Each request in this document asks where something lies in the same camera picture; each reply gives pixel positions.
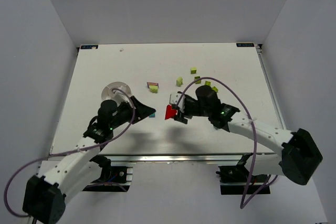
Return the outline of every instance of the yellow-green block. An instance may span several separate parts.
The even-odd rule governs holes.
[[[197,73],[197,68],[193,67],[190,68],[190,74],[196,74]]]
[[[199,79],[200,76],[195,76],[194,80],[197,80]],[[196,81],[195,84],[201,84],[202,80],[199,80],[199,81]]]
[[[218,88],[216,88],[215,86],[212,87],[212,90],[214,90],[216,93],[218,92]]]
[[[158,92],[159,87],[158,86],[149,86],[149,90],[152,93],[157,93]]]
[[[178,78],[176,79],[176,86],[180,87],[182,84],[183,84],[183,79],[182,79],[182,77],[180,76],[180,77],[178,77]]]

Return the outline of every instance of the white wall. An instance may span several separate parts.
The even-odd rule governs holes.
[[[0,190],[27,161],[46,156],[54,135],[76,48],[50,0],[0,0]],[[22,172],[9,203],[22,212]],[[19,223],[0,201],[1,223]]]
[[[336,223],[336,0],[287,0],[264,44],[290,129],[311,132],[322,155],[314,181]]]
[[[74,43],[262,43],[286,0],[51,0]]]

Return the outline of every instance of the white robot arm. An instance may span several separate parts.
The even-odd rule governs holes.
[[[98,154],[104,143],[113,138],[113,130],[126,122],[138,123],[153,113],[155,109],[134,96],[130,96],[130,101],[123,99],[122,94],[103,101],[98,115],[92,118],[74,146],[77,151],[65,156],[42,176],[35,175],[28,180],[23,211],[42,223],[55,224],[77,193],[93,181],[107,181],[111,175],[110,160]]]
[[[205,116],[218,129],[254,139],[249,118],[236,107],[221,103],[210,86],[196,89],[198,100],[189,95],[172,93],[166,118],[187,123],[193,116]],[[275,154],[257,155],[253,175],[282,175],[291,181],[305,185],[322,161],[322,155],[309,132],[278,129],[254,120],[257,140]],[[251,167],[251,154],[246,154],[237,166],[247,173]]]

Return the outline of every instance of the black label sticker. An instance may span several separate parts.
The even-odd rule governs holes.
[[[253,43],[236,43],[237,47],[254,47]]]
[[[98,45],[83,45],[80,49],[98,49]]]

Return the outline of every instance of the white table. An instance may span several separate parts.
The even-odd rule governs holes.
[[[57,161],[44,161],[40,174]],[[80,192],[58,224],[314,224],[326,217],[311,180],[299,186],[280,178],[270,195],[257,195],[244,210],[241,196],[221,195],[217,165],[139,163],[127,193]]]
[[[190,74],[190,67],[197,74]],[[184,85],[176,86],[182,76]],[[206,118],[193,118],[188,125],[164,120],[171,92],[183,90],[194,76],[209,76],[225,82],[246,103],[253,117],[279,127],[269,89],[254,47],[229,44],[136,44],[99,45],[79,50],[67,100],[51,153],[74,148],[92,117],[97,114],[103,88],[115,81],[127,83],[135,97],[154,107],[156,118],[131,126],[107,145],[104,155],[213,155],[251,152],[253,142],[242,136],[215,130]],[[158,82],[151,93],[146,82]],[[222,102],[237,106],[235,98],[218,83]],[[193,85],[188,94],[195,97]],[[114,131],[117,135],[125,126]],[[271,152],[259,145],[258,152]]]

